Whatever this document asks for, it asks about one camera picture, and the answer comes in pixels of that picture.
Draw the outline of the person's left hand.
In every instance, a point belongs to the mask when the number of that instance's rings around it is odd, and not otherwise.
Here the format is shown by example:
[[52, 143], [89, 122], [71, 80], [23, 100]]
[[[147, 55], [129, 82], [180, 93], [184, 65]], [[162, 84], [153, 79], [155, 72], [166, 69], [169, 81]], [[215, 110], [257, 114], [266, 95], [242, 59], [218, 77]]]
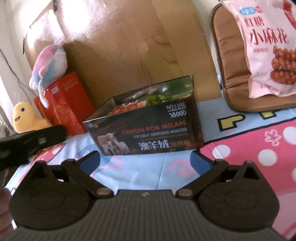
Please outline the person's left hand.
[[1, 182], [1, 238], [4, 238], [6, 235], [8, 235], [10, 232], [14, 230], [11, 224], [13, 219], [9, 212], [9, 202], [11, 199], [11, 193], [8, 189], [4, 187], [4, 183], [8, 173], [8, 168], [1, 171], [1, 175], [3, 176], [3, 180]]

